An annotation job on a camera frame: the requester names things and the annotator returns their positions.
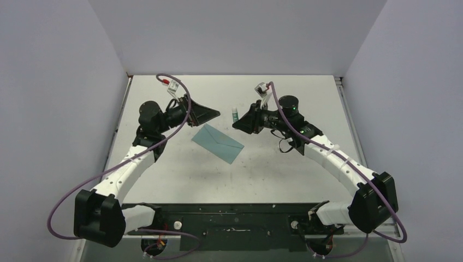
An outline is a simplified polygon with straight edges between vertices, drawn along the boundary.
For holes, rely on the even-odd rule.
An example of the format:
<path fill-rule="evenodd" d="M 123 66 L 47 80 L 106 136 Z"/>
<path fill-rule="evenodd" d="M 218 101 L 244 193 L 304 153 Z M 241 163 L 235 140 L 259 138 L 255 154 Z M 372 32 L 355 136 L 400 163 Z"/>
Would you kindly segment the green white glue stick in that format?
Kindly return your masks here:
<path fill-rule="evenodd" d="M 238 110 L 237 108 L 233 107 L 231 111 L 232 111 L 233 122 L 235 123 L 239 120 Z"/>

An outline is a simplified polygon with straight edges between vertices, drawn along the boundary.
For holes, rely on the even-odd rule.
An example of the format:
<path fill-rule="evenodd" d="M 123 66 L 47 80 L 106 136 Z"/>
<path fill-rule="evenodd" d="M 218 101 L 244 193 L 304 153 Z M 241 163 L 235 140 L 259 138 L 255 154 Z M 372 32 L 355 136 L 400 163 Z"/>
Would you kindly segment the teal envelope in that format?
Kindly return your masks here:
<path fill-rule="evenodd" d="M 244 149 L 243 144 L 208 124 L 203 125 L 192 141 L 228 164 L 232 164 Z"/>

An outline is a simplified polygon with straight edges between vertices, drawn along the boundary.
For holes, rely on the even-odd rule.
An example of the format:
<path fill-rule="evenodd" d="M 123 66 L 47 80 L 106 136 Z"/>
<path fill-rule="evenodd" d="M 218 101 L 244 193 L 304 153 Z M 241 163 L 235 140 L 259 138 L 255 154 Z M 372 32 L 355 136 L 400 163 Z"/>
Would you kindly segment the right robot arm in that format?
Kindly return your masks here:
<path fill-rule="evenodd" d="M 318 163 L 349 192 L 349 201 L 324 201 L 309 210 L 308 224 L 314 233 L 350 224 L 368 234 L 396 215 L 399 207 L 391 175 L 378 174 L 342 152 L 319 128 L 305 120 L 297 97 L 283 96 L 278 105 L 280 110 L 271 111 L 262 100 L 257 100 L 233 123 L 233 128 L 247 134 L 258 134 L 264 128 L 279 131 L 293 149 Z"/>

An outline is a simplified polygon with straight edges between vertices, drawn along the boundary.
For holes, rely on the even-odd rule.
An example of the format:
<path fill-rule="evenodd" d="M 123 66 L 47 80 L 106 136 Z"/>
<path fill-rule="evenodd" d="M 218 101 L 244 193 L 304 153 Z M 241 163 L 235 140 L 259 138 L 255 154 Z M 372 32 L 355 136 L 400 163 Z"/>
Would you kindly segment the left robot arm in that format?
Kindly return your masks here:
<path fill-rule="evenodd" d="M 142 228 L 158 234 L 163 220 L 156 207 L 141 203 L 124 209 L 123 200 L 144 171 L 160 158 L 167 144 L 164 132 L 184 124 L 196 127 L 220 116 L 218 110 L 199 105 L 184 95 L 173 99 L 175 107 L 163 111 L 154 101 L 139 108 L 139 127 L 126 156 L 91 190 L 82 189 L 75 197 L 74 235 L 107 247 L 115 247 L 122 237 Z"/>

